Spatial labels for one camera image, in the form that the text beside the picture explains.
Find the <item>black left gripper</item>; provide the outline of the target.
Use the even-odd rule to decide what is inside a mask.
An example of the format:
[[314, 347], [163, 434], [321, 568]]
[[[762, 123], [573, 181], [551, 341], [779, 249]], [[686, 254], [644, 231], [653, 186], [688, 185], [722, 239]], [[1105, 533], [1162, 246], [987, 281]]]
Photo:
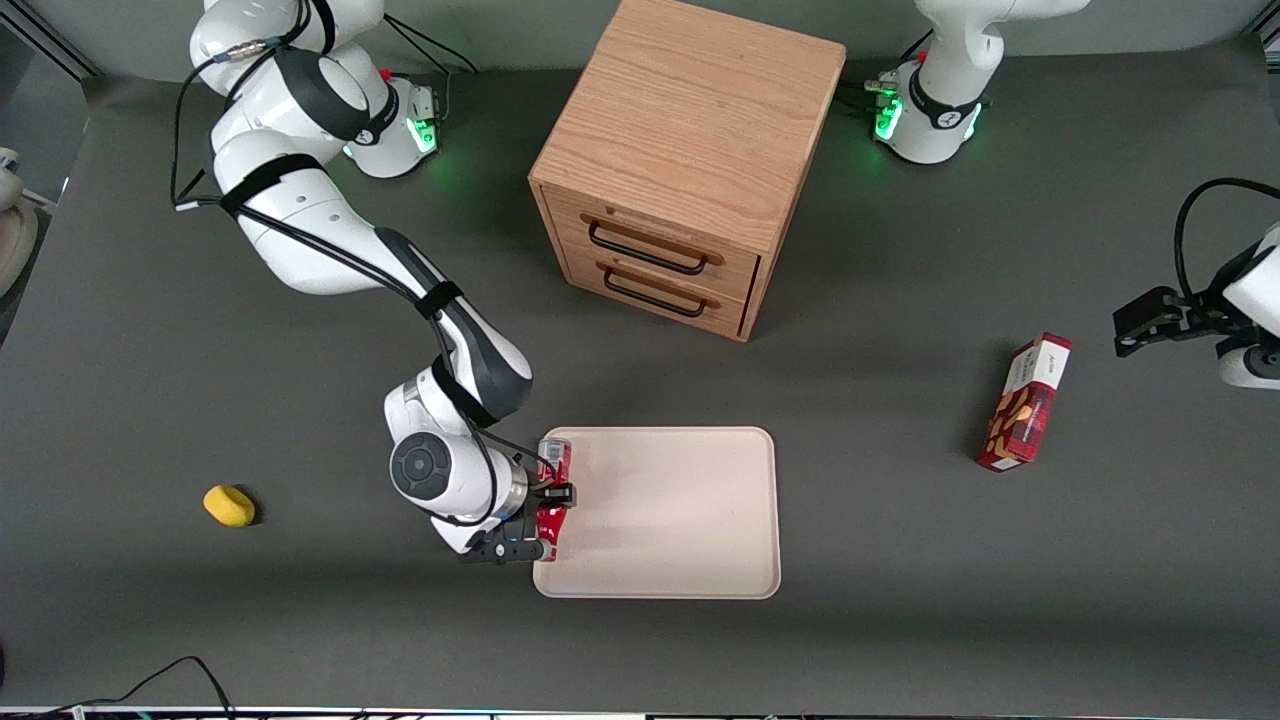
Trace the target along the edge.
[[1226, 342], [1257, 342], [1258, 250], [1239, 252], [1201, 291], [1190, 287], [1183, 263], [1183, 296], [1187, 301], [1170, 287], [1155, 287], [1117, 309], [1114, 313], [1116, 357], [1130, 357], [1155, 343], [1188, 340], [1184, 328], [1187, 302], [1193, 331], [1226, 337]]

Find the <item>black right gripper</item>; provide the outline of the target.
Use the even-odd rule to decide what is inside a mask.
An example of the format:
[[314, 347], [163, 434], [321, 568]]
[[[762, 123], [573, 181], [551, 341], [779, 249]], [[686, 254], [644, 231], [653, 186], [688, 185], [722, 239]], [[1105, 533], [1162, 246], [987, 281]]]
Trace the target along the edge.
[[[554, 469], [547, 461], [534, 461], [530, 468], [524, 468], [524, 503], [511, 518], [512, 541], [538, 539], [538, 510], [541, 506], [543, 489], [548, 482], [554, 482]], [[572, 483], [561, 483], [547, 488], [548, 505], [576, 505], [576, 489]]]

